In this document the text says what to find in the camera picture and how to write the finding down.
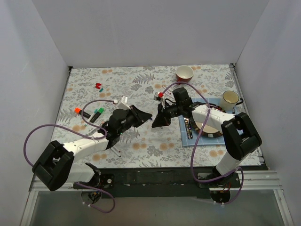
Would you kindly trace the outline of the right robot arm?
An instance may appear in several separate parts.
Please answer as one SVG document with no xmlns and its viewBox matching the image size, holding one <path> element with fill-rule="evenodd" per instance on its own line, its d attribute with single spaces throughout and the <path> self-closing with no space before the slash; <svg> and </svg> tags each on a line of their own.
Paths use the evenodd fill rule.
<svg viewBox="0 0 301 226">
<path fill-rule="evenodd" d="M 192 118 L 203 126 L 210 126 L 223 135 L 226 154 L 214 167 L 213 172 L 204 179 L 194 178 L 200 183 L 213 182 L 218 187 L 226 186 L 230 175 L 239 169 L 240 163 L 250 153 L 255 151 L 262 140 L 250 117 L 246 113 L 231 114 L 211 108 L 209 102 L 193 102 L 185 88 L 173 91 L 175 103 L 165 104 L 164 100 L 158 105 L 158 113 L 152 127 L 169 126 L 171 119 L 182 116 Z"/>
</svg>

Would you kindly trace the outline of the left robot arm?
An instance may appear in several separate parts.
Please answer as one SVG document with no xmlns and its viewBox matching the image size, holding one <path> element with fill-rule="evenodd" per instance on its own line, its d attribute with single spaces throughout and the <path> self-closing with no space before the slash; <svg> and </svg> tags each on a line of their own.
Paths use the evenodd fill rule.
<svg viewBox="0 0 301 226">
<path fill-rule="evenodd" d="M 101 182 L 101 172 L 93 164 L 79 161 L 98 151 L 112 148 L 119 137 L 131 127 L 139 127 L 152 115 L 137 109 L 116 109 L 109 120 L 91 135 L 89 139 L 59 143 L 50 142 L 32 167 L 33 173 L 50 190 L 55 191 L 66 182 L 79 182 L 89 188 L 96 188 Z"/>
</svg>

